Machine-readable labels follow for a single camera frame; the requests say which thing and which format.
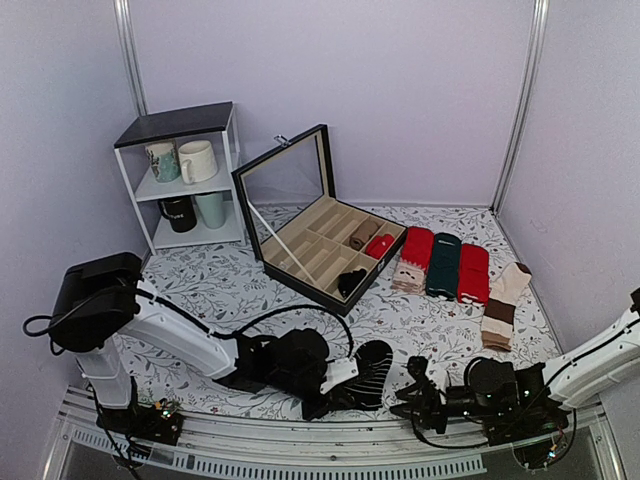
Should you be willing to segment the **black white striped sock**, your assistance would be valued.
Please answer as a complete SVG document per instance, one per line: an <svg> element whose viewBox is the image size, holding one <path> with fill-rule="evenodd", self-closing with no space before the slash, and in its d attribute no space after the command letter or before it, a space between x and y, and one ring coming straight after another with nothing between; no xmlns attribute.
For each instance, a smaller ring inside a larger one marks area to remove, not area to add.
<svg viewBox="0 0 640 480"><path fill-rule="evenodd" d="M391 346L382 340L368 341L357 349L355 360L359 374L346 383L344 391L353 399L353 409L378 410L393 363Z"/></svg>

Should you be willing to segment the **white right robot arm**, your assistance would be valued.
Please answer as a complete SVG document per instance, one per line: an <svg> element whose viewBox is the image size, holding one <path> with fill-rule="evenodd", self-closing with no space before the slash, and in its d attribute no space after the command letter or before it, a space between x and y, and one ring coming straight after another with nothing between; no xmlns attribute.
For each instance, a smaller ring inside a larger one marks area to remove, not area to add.
<svg viewBox="0 0 640 480"><path fill-rule="evenodd" d="M445 432L455 417L478 420L489 445L550 433L568 426L570 411L639 368L639 293L606 330L572 351L527 368L476 357L460 385L429 367L423 356L410 357L413 384L397 391L392 414L411 422L417 435Z"/></svg>

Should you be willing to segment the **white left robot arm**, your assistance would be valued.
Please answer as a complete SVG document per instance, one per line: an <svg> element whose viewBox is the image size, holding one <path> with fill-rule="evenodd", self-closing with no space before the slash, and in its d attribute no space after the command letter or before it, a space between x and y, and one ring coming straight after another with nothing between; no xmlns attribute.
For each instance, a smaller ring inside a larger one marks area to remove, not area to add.
<svg viewBox="0 0 640 480"><path fill-rule="evenodd" d="M149 415L134 401L137 388L114 345L117 334L159 348L226 388L257 393L269 386L290 394L301 401L306 420L356 405L346 386L357 365L329 360L328 344L317 331L216 332L159 296L143 278L140 258L128 252L66 271L47 334L75 355L99 405L128 434L141 433Z"/></svg>

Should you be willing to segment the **floral white table mat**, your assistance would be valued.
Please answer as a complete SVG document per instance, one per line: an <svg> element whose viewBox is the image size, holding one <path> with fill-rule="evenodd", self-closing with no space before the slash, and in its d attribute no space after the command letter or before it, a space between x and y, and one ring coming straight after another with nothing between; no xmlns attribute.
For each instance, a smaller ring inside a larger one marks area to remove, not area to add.
<svg viewBox="0 0 640 480"><path fill-rule="evenodd" d="M464 243L482 246L490 254L491 279L516 261L492 214L479 208L364 207L405 226L447 232ZM388 408L395 391L408 385L406 362L423 355L431 364L446 367L453 384L462 383L468 361L486 356L511 361L516 368L556 357L560 349L531 289L518 299L511 352L485 349L481 341L480 307L409 295L393 290L392 275L399 254L389 262L345 321L356 348L374 339L393 349L394 363L385 384L383 408L376 411L340 411L322 421L383 421L397 419ZM206 245L164 250L149 259L145 277L159 293L216 331L233 331L278 307L308 300L263 272L249 243ZM247 332L282 335L292 328L317 329L331 348L331 357L343 357L347 339L330 316L295 311L267 319ZM298 399L271 388L258 393L231 391L200 375L178 358L131 337L116 338L121 358L135 377L140 401L175 398L184 410L241 418L302 421Z"/></svg>

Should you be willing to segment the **dark green sock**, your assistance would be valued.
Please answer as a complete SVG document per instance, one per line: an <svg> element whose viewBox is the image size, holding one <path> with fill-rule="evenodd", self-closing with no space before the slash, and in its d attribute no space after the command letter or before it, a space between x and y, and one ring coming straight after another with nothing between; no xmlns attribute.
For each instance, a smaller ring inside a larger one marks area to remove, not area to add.
<svg viewBox="0 0 640 480"><path fill-rule="evenodd" d="M454 300L459 281L461 240L455 235L437 233L426 276L426 294Z"/></svg>

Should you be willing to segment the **red beige patterned sock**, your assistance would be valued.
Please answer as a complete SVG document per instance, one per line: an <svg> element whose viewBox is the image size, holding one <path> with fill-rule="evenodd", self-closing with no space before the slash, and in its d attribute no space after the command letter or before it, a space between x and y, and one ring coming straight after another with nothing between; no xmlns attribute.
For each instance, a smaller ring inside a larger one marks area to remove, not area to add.
<svg viewBox="0 0 640 480"><path fill-rule="evenodd" d="M392 277L393 289L415 295L424 293L433 244L434 233L431 230L415 226L408 229Z"/></svg>

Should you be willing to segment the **rolled black sock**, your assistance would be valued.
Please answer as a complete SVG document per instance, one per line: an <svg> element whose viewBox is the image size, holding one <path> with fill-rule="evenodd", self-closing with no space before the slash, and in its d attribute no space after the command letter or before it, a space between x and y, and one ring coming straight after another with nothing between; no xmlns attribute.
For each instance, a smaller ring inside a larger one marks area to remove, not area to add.
<svg viewBox="0 0 640 480"><path fill-rule="evenodd" d="M347 299L366 275L367 270L364 268L341 273L338 276L338 291L342 298Z"/></svg>

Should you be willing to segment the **red white sock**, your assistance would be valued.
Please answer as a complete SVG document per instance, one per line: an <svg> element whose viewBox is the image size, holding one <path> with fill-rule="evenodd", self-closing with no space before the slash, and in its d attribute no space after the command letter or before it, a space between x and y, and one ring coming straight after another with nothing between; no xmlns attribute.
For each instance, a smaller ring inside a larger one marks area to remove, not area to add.
<svg viewBox="0 0 640 480"><path fill-rule="evenodd" d="M482 247L464 243L459 262L457 299L485 306L489 300L489 253Z"/></svg>

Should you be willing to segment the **cream brown striped sock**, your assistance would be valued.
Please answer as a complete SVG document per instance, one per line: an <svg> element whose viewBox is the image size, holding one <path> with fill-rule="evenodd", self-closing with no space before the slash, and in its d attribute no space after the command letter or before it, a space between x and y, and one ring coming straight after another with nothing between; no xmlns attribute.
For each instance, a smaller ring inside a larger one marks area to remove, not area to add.
<svg viewBox="0 0 640 480"><path fill-rule="evenodd" d="M517 302L531 278L531 271L526 265L513 262L490 285L481 321L484 348L507 352L512 349Z"/></svg>

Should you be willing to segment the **rolled red sock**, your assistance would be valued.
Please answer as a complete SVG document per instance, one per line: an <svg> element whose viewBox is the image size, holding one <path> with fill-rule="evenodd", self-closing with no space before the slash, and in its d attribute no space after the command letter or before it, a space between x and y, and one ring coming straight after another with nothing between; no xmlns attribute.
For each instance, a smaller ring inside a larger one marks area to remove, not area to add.
<svg viewBox="0 0 640 480"><path fill-rule="evenodd" d="M384 257L384 255L394 244L394 242L394 236L389 233L384 235L376 235L369 242L368 246L365 249L365 253L371 258L380 260Z"/></svg>

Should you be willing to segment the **black compartment storage box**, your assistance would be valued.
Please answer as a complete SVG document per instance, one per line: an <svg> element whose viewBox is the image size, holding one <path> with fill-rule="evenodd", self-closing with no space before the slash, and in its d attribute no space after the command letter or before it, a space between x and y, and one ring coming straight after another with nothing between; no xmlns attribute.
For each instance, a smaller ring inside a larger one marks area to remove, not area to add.
<svg viewBox="0 0 640 480"><path fill-rule="evenodd" d="M403 245L405 226L340 200L329 129L318 124L286 139L232 173L255 257L265 273L306 298L347 315ZM365 220L381 223L373 235L394 244L380 260L349 247ZM366 277L343 299L338 276L364 268Z"/></svg>

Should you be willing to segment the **rolled tan sock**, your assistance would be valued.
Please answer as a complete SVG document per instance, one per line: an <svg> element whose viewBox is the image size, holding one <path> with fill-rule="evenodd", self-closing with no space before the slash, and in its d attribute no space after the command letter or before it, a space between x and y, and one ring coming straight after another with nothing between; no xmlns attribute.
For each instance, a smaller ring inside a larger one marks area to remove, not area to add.
<svg viewBox="0 0 640 480"><path fill-rule="evenodd" d="M381 223L374 220L363 221L349 237L349 247L354 250L361 250L379 230Z"/></svg>

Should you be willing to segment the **mint green tumbler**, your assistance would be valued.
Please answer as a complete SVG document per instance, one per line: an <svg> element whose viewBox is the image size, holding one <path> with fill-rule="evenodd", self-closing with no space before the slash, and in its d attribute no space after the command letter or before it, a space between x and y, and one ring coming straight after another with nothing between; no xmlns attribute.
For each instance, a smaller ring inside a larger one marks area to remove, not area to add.
<svg viewBox="0 0 640 480"><path fill-rule="evenodd" d="M222 192L196 195L195 201L207 228L218 229L224 225L226 216Z"/></svg>

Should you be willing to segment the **black mug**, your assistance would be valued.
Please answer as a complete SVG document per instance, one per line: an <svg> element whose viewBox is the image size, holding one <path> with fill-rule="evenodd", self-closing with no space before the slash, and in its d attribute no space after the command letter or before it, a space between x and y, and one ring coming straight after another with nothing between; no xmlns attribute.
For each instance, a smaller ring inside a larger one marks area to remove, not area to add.
<svg viewBox="0 0 640 480"><path fill-rule="evenodd" d="M157 201L161 216L169 221L176 233L186 233L197 225L195 210L189 196L180 196Z"/></svg>

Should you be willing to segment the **white ceramic mug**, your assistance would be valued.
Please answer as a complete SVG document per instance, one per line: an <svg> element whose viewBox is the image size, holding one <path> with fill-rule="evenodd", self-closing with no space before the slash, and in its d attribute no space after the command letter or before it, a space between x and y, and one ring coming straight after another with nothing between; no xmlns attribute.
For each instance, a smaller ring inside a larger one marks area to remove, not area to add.
<svg viewBox="0 0 640 480"><path fill-rule="evenodd" d="M181 145L178 156L182 179L188 185L209 180L218 173L213 146L208 140Z"/></svg>

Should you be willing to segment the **white shelf black top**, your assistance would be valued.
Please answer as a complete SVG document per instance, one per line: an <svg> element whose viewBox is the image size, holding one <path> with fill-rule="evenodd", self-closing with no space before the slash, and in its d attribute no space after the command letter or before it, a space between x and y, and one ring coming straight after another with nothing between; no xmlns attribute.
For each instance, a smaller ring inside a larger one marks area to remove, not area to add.
<svg viewBox="0 0 640 480"><path fill-rule="evenodd" d="M144 115L114 153L150 252L245 242L232 171L241 164L231 101Z"/></svg>

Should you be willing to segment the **patterned teal white mug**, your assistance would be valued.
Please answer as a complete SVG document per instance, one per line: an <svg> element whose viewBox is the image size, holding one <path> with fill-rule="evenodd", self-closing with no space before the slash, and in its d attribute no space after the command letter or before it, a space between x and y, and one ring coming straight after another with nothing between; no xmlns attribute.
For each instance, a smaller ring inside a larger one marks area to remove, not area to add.
<svg viewBox="0 0 640 480"><path fill-rule="evenodd" d="M150 168L158 183L169 183L181 176L181 168L173 140L145 146Z"/></svg>

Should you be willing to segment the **aluminium front rail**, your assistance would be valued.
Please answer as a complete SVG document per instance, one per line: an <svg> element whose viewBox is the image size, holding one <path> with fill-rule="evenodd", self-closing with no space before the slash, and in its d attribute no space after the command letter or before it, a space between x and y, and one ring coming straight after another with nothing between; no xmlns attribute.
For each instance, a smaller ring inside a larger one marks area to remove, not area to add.
<svg viewBox="0 0 640 480"><path fill-rule="evenodd" d="M148 443L135 460L144 479L623 479L626 476L606 415L595 403L578 414L576 437L557 464L529 471L513 445L459 450L479 439L456 422L442 439L414 438L400 420L320 422L235 418L187 412L176 446Z"/></svg>

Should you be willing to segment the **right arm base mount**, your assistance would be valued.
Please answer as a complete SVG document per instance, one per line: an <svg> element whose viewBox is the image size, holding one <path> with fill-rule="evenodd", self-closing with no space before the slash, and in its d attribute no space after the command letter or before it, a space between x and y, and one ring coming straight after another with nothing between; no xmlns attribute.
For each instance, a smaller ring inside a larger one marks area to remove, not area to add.
<svg viewBox="0 0 640 480"><path fill-rule="evenodd" d="M559 403L548 400L508 416L498 414L481 420L489 445L501 445L548 435L545 443L529 444L513 450L516 461L529 471L547 469L557 464L574 444L577 412L573 411L573 427L568 435L569 412Z"/></svg>

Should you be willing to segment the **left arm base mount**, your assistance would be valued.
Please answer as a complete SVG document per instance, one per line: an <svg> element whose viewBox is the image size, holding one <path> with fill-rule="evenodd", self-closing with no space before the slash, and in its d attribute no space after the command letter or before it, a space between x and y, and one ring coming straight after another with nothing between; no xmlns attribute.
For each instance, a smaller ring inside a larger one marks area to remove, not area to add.
<svg viewBox="0 0 640 480"><path fill-rule="evenodd" d="M124 434L129 440L140 439L176 446L182 432L184 416L175 402L161 399L153 405L141 405L137 384L131 380L131 399L123 409L105 407L97 399L96 424L108 431Z"/></svg>

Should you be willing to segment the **right aluminium corner post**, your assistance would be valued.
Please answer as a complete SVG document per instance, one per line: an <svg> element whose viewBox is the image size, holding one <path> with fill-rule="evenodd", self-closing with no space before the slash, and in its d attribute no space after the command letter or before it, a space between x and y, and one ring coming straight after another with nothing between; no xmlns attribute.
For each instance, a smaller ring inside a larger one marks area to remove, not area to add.
<svg viewBox="0 0 640 480"><path fill-rule="evenodd" d="M515 172L519 150L524 137L528 113L534 95L535 82L544 49L549 7L549 0L535 0L533 3L533 16L520 93L501 173L491 203L491 210L496 217L501 215L506 204L509 186Z"/></svg>

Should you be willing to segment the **aluminium corner post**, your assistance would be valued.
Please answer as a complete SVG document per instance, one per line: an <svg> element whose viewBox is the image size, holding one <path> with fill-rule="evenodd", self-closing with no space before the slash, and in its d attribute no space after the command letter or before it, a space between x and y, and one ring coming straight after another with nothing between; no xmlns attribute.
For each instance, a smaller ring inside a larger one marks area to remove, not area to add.
<svg viewBox="0 0 640 480"><path fill-rule="evenodd" d="M116 27L133 105L138 116L148 114L146 95L135 44L130 2L114 0Z"/></svg>
<svg viewBox="0 0 640 480"><path fill-rule="evenodd" d="M528 113L534 95L535 82L544 49L549 7L549 0L535 0L533 3L533 16L520 93L501 173L491 203L491 210L496 217L501 215L506 204L509 186L515 172L519 150L524 137Z"/></svg>

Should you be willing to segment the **left aluminium corner post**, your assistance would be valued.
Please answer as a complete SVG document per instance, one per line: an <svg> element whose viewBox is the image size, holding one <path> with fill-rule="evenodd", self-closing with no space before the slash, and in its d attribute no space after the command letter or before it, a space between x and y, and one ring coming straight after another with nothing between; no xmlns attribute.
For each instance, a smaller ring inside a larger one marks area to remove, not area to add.
<svg viewBox="0 0 640 480"><path fill-rule="evenodd" d="M133 105L138 116L148 114L146 95L135 44L130 2L114 0L116 27Z"/></svg>

